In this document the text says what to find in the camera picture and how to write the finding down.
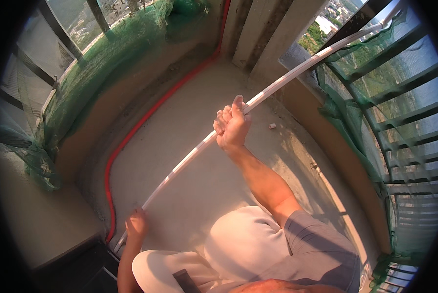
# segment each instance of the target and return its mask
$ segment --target forearm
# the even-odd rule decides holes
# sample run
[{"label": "forearm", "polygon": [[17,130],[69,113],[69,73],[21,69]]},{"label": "forearm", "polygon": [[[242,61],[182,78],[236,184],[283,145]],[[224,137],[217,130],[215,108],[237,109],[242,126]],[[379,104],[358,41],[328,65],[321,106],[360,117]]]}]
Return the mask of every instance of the forearm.
[{"label": "forearm", "polygon": [[136,293],[142,292],[133,275],[133,260],[140,253],[143,238],[130,238],[126,240],[120,264],[118,265],[118,292]]},{"label": "forearm", "polygon": [[289,185],[245,146],[226,150],[226,153],[242,172],[253,196],[284,228],[290,214],[302,209]]}]

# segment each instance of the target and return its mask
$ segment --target fingers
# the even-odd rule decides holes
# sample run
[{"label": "fingers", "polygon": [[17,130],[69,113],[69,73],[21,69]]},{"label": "fingers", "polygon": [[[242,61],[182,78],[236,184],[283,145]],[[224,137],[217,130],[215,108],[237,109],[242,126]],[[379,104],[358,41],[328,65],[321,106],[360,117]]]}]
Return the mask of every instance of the fingers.
[{"label": "fingers", "polygon": [[242,107],[243,107],[243,96],[237,95],[237,97],[235,97],[234,99],[234,102],[232,103],[232,116],[243,117]]},{"label": "fingers", "polygon": [[219,123],[219,126],[222,128],[222,130],[226,130],[227,122],[224,120],[224,117],[222,117],[222,113],[224,111],[218,111],[216,120]]},{"label": "fingers", "polygon": [[222,111],[222,118],[224,118],[226,123],[229,123],[229,121],[232,119],[232,107],[231,106],[224,107],[224,110]]},{"label": "fingers", "polygon": [[224,132],[222,130],[222,128],[219,126],[219,123],[217,122],[217,120],[214,120],[214,123],[212,124],[212,126],[214,127],[214,130],[216,130],[218,135],[221,135]]}]

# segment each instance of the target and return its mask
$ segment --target hand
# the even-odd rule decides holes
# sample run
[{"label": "hand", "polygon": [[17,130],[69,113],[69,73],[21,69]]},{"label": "hand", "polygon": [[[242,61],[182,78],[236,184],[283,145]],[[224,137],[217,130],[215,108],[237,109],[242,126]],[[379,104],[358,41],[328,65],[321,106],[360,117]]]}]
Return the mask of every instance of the hand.
[{"label": "hand", "polygon": [[214,130],[218,133],[216,141],[227,154],[245,145],[245,137],[251,125],[251,115],[243,114],[243,96],[235,97],[231,106],[218,111],[214,120]]},{"label": "hand", "polygon": [[146,213],[142,208],[134,209],[125,222],[128,238],[142,240],[149,230],[146,220]]}]

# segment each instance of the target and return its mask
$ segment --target red pipe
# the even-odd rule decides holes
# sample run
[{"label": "red pipe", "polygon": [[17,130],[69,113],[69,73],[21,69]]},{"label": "red pipe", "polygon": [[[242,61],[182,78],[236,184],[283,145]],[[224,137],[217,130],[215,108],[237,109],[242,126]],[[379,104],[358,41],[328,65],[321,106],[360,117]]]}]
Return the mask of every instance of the red pipe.
[{"label": "red pipe", "polygon": [[129,131],[129,133],[126,135],[126,137],[123,139],[120,145],[111,153],[110,157],[108,158],[108,162],[106,163],[105,167],[105,195],[106,199],[108,201],[108,204],[110,206],[110,231],[105,239],[106,243],[109,243],[110,240],[113,237],[113,234],[115,233],[115,225],[116,225],[116,219],[115,219],[115,208],[113,207],[113,200],[112,200],[112,193],[110,192],[110,169],[112,168],[112,164],[115,161],[116,157],[122,149],[125,147],[125,145],[129,142],[129,140],[134,136],[134,134],[140,129],[140,127],[146,122],[146,120],[154,114],[154,112],[162,105],[170,96],[172,96],[179,88],[181,88],[182,85],[187,83],[190,79],[192,79],[196,74],[198,74],[200,71],[202,71],[206,66],[208,66],[210,63],[212,63],[220,53],[220,47],[222,45],[222,37],[224,35],[224,28],[226,27],[226,20],[227,20],[227,14],[229,12],[229,6],[230,6],[231,0],[226,0],[225,6],[224,6],[224,14],[222,18],[222,26],[220,31],[220,38],[219,43],[214,51],[214,53],[208,57],[205,61],[203,61],[200,65],[196,66],[192,71],[190,71],[184,78],[182,78],[179,82],[177,82],[171,89],[168,90],[165,95],[163,95],[159,101],[156,102],[156,104],[140,119],[140,121],[133,127],[132,130]]}]

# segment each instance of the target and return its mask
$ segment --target white pipe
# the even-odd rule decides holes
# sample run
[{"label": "white pipe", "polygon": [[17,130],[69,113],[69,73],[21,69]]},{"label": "white pipe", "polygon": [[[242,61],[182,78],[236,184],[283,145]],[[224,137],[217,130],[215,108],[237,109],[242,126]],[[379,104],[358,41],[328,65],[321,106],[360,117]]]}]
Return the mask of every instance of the white pipe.
[{"label": "white pipe", "polygon": [[[399,11],[400,3],[398,3],[395,8],[390,12],[389,16],[386,17],[381,22],[377,23],[376,25],[370,26],[366,29],[362,29],[356,33],[353,33],[352,35],[340,40],[339,42],[336,42],[335,44],[325,48],[324,50],[321,50],[320,52],[316,53],[312,57],[310,57],[308,60],[302,62],[301,64],[297,65],[294,69],[286,73],[285,75],[281,76],[279,79],[277,79],[275,82],[270,84],[266,89],[258,93],[255,97],[253,97],[250,101],[246,103],[245,108],[243,109],[243,113],[246,114],[250,112],[253,108],[258,106],[261,102],[263,102],[267,97],[272,95],[274,92],[282,88],[284,85],[286,85],[288,82],[290,82],[292,79],[296,78],[298,75],[303,73],[304,71],[308,70],[310,67],[316,65],[318,62],[320,62],[322,59],[326,58],[330,54],[336,52],[337,50],[341,49],[342,47],[346,46],[347,44],[350,44],[351,42],[357,40],[358,38],[362,38],[363,36],[374,32],[376,30],[382,29],[383,25],[388,23],[391,18],[396,14],[396,12]],[[154,192],[149,196],[149,198],[146,200],[146,202],[143,204],[142,208],[146,209],[149,203],[152,202],[152,200],[159,194],[161,190],[167,185],[172,179],[174,179],[178,173],[183,170],[189,162],[191,162],[194,158],[196,158],[203,150],[205,150],[215,139],[216,139],[217,133],[215,130],[213,130],[207,137],[205,137],[202,142],[200,142],[196,148],[192,149],[191,152],[183,159],[180,163],[170,172],[170,174],[157,186],[157,188],[154,190]],[[118,250],[120,250],[120,247],[123,245],[127,237],[127,232],[125,231],[118,241],[118,243],[115,246],[115,252],[117,253]]]}]

